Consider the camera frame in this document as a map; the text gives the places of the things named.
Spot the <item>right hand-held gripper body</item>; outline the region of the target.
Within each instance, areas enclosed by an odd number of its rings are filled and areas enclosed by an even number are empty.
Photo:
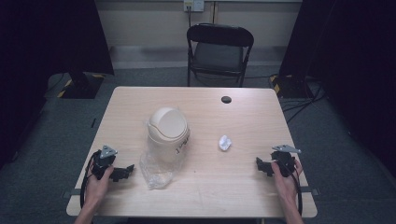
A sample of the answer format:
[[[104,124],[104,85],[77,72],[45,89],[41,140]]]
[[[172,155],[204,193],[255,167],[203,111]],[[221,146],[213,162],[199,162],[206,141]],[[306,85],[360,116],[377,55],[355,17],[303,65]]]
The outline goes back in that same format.
[[[295,158],[291,154],[300,154],[302,151],[289,145],[275,146],[273,150],[274,152],[271,154],[271,157],[278,164],[280,173],[284,177],[290,176],[295,170]]]

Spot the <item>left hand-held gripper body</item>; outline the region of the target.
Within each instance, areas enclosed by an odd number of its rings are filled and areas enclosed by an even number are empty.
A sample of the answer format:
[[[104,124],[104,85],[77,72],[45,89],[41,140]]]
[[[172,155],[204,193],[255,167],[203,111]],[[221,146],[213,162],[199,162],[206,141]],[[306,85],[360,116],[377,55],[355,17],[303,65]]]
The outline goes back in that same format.
[[[118,151],[109,146],[103,146],[93,157],[92,174],[100,180],[106,169],[114,162]]]

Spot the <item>white paper ball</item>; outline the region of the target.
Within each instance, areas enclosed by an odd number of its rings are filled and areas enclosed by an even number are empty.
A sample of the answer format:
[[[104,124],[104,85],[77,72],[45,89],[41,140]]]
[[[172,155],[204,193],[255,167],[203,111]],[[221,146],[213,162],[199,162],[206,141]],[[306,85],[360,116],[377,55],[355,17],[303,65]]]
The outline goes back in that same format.
[[[223,135],[219,139],[219,149],[222,151],[227,151],[230,148],[231,144],[232,140],[227,135]]]

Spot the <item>beige swing-lid trash bin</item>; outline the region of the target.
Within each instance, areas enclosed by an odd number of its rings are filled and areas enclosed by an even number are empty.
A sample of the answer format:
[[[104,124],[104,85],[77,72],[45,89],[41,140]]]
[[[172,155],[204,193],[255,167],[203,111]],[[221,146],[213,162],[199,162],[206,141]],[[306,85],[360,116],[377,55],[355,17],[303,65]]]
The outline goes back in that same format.
[[[148,153],[157,161],[177,163],[182,160],[191,130],[177,108],[161,107],[148,121]]]

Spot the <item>person's right hand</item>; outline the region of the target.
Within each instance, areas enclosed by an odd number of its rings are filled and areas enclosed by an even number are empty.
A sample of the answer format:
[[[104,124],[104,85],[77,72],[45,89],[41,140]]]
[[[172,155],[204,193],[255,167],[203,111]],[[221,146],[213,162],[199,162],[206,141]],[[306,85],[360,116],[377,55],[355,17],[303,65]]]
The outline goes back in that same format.
[[[281,204],[296,205],[297,189],[294,180],[303,171],[302,165],[299,161],[295,161],[296,171],[288,177],[284,177],[280,173],[279,166],[275,161],[271,163],[271,167],[274,171],[273,178],[275,179],[276,190]]]

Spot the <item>person's left hand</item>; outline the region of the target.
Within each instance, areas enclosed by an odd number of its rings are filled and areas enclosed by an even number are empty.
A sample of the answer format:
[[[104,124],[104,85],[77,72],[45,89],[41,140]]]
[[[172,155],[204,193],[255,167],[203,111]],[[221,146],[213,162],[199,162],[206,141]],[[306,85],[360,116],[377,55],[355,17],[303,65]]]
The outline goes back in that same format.
[[[109,177],[113,173],[114,167],[110,165],[106,168],[104,175],[100,180],[92,173],[92,169],[89,169],[87,177],[87,187],[85,190],[85,207],[97,208],[102,200],[105,198]]]

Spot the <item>clear plastic bag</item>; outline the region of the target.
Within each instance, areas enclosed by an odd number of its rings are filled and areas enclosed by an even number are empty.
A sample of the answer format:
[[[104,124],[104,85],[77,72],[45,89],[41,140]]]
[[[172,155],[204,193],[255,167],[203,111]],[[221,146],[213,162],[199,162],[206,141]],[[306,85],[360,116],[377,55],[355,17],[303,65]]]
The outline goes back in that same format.
[[[172,179],[177,175],[178,171],[185,160],[187,149],[183,153],[182,160],[177,163],[163,163],[155,160],[148,153],[148,139],[147,147],[140,158],[140,170],[146,180],[149,189],[163,189]]]

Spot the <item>black stand base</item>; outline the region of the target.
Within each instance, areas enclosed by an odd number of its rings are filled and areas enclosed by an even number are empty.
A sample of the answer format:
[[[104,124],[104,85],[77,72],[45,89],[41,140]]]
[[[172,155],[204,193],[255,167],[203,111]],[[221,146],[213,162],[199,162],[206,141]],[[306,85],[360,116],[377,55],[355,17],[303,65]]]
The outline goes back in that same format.
[[[58,98],[64,99],[94,99],[105,79],[104,75],[71,72]]]
[[[313,97],[305,80],[298,80],[292,75],[270,77],[270,83],[278,98],[282,99],[310,99]]]

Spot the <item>black folding chair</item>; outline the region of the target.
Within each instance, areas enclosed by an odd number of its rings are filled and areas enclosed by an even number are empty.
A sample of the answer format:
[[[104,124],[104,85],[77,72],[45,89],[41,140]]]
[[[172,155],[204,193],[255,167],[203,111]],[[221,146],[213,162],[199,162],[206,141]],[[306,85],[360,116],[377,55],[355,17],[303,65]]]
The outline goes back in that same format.
[[[191,85],[191,73],[235,77],[243,86],[254,36],[239,26],[214,23],[198,23],[187,31],[188,72],[187,85]]]

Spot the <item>black curtain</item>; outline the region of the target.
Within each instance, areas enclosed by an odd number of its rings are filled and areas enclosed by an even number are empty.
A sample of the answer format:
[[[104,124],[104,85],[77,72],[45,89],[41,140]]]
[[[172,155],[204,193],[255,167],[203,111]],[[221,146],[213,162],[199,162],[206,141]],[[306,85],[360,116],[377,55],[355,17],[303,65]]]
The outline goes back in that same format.
[[[51,76],[113,74],[95,0],[0,0],[0,169],[45,103]]]
[[[396,178],[396,0],[303,0],[279,74],[319,78]]]

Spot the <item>white wall outlet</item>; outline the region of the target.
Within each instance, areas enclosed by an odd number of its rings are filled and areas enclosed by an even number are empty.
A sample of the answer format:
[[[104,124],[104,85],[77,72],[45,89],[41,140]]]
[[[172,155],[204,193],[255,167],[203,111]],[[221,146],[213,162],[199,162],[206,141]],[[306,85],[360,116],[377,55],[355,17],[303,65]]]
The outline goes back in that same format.
[[[183,10],[186,12],[203,12],[205,0],[183,0]]]

